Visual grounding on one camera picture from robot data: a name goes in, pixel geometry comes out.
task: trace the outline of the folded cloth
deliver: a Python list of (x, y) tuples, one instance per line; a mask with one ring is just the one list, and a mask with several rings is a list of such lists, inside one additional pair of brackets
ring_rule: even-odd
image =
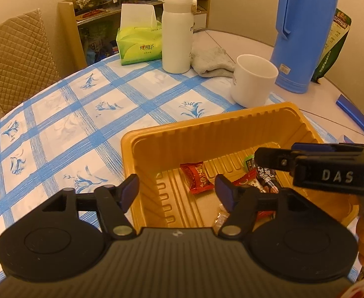
[(234, 62), (221, 47), (202, 49), (193, 44), (191, 66), (201, 77), (233, 77)]

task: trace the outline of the white tissue paper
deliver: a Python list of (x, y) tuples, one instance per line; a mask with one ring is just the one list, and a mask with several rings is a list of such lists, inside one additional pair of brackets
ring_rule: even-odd
[(121, 5), (121, 30), (128, 27), (155, 28), (156, 26), (155, 8), (151, 4)]

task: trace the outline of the quilted chair cover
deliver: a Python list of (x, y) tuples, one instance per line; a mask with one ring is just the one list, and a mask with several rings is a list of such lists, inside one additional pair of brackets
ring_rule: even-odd
[(0, 25), (0, 110), (4, 114), (59, 80), (39, 9)]

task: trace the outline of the blue thermos handle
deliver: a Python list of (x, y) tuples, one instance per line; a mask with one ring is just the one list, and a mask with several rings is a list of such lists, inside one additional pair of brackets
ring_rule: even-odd
[(285, 39), (288, 39), (288, 35), (291, 33), (288, 26), (288, 20), (292, 17), (295, 1), (297, 0), (279, 0), (276, 29)]

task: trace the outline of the green tissue package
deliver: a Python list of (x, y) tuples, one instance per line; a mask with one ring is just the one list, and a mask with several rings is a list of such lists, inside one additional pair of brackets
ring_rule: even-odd
[(312, 76), (312, 82), (319, 83), (318, 79), (324, 77), (332, 65), (334, 65), (341, 52), (346, 37), (348, 37), (351, 24), (351, 18), (337, 9), (334, 21), (331, 25), (330, 33), (328, 34), (326, 45), (324, 46), (323, 53), (320, 57), (321, 61)]
[(122, 65), (161, 59), (163, 45), (159, 21), (155, 28), (127, 27), (119, 29), (116, 41)]

